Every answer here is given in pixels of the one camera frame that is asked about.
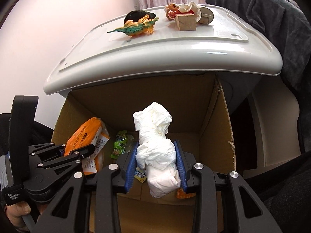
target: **orange packaging bag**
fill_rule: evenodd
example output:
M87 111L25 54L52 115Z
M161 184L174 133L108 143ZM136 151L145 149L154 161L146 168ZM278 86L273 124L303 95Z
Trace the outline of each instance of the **orange packaging bag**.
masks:
M65 156L72 150L93 144L95 151L92 155L82 160L83 172L85 175L99 172L103 167L104 145L110 139L108 130L100 118L92 117L87 120L67 141Z

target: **wooden block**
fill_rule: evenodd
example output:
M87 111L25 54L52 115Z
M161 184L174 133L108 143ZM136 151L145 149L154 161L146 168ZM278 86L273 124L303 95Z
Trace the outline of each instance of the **wooden block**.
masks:
M177 28L182 31L196 31L197 22L193 14L177 14L175 17Z

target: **silver screw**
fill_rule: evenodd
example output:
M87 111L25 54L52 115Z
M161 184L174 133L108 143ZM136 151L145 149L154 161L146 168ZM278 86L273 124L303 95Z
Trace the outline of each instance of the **silver screw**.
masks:
M110 164L110 165L108 166L108 168L109 168L110 170L116 170L116 169L118 168L118 165L117 165L117 164Z
M230 176L231 176L232 178L237 178L237 177L238 177L238 173L237 173L236 171L232 171L232 172L230 173Z
M74 175L73 175L76 179L79 179L83 176L83 173L82 172L76 172Z
M194 168L195 168L195 169L201 170L203 167L204 167L204 165L201 164L201 163L196 163L196 164L194 164Z

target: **barcode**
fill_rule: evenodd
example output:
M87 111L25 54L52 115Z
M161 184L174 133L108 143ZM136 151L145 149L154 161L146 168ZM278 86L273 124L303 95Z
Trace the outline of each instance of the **barcode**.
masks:
M102 147L104 147L106 141L98 139L96 142L95 150L100 150Z

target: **human hand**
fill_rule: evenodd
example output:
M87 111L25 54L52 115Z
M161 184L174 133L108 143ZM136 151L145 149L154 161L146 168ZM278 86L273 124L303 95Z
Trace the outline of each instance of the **human hand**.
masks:
M5 213L10 222L13 224L13 226L22 231L28 231L22 216L28 215L30 212L31 208L27 202L18 202L14 205L6 206L5 208Z

